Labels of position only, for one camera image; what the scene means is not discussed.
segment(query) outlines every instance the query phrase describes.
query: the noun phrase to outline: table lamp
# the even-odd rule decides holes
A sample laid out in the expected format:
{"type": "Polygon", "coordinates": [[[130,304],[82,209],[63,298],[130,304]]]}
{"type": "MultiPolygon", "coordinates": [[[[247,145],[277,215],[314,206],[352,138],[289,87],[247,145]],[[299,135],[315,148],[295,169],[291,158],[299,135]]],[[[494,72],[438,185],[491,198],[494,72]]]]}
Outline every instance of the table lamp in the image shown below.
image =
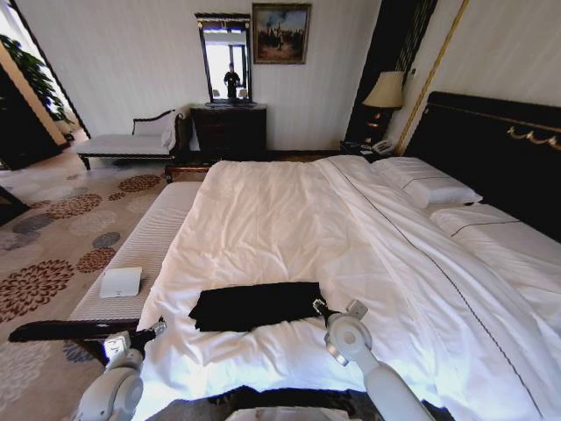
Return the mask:
{"type": "Polygon", "coordinates": [[[376,143],[384,136],[392,113],[403,105],[402,86],[403,72],[380,73],[378,81],[362,103],[369,109],[366,114],[365,143],[376,143]]]}

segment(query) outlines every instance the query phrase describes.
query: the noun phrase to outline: wooden bed frame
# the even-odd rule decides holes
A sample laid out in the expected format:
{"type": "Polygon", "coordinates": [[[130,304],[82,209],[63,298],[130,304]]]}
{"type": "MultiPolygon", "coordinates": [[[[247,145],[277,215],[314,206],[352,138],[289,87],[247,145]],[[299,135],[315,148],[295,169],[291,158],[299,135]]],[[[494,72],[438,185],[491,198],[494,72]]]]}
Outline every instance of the wooden bed frame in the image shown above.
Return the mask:
{"type": "Polygon", "coordinates": [[[432,92],[405,155],[561,241],[561,108],[432,92]]]}

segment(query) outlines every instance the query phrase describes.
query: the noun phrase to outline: white pillow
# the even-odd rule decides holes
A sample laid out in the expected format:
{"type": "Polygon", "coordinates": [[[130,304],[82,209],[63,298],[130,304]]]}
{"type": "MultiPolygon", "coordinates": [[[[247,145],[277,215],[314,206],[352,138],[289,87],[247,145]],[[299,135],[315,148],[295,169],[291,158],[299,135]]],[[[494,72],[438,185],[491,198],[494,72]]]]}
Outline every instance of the white pillow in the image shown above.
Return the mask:
{"type": "Polygon", "coordinates": [[[166,127],[164,128],[164,131],[161,133],[161,145],[163,147],[167,147],[168,149],[171,149],[171,147],[169,146],[172,143],[174,132],[175,132],[174,124],[175,124],[175,113],[170,112],[167,118],[166,127]]]}
{"type": "Polygon", "coordinates": [[[561,244],[488,204],[437,210],[430,219],[516,288],[561,335],[561,244]]]}
{"type": "Polygon", "coordinates": [[[372,165],[382,178],[403,190],[418,208],[442,203],[474,203],[482,199],[462,182],[418,158],[387,158],[372,165]]]}

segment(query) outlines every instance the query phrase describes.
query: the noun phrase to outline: dresser drawer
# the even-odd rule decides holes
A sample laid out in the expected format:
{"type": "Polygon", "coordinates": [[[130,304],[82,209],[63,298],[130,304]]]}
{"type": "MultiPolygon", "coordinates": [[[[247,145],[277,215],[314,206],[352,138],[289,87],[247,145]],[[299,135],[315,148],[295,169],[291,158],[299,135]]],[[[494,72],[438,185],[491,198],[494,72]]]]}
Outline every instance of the dresser drawer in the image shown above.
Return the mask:
{"type": "Polygon", "coordinates": [[[266,150],[266,108],[213,108],[192,110],[201,151],[210,157],[255,159],[266,150]]]}

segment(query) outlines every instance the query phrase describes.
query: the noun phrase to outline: framed painting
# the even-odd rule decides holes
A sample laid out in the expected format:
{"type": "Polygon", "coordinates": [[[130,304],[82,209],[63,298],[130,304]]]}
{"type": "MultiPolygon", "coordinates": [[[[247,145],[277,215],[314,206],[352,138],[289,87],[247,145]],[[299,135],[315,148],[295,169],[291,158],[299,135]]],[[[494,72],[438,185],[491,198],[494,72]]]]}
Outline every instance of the framed painting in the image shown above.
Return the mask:
{"type": "Polygon", "coordinates": [[[254,3],[253,63],[306,63],[311,7],[311,4],[254,3]]]}

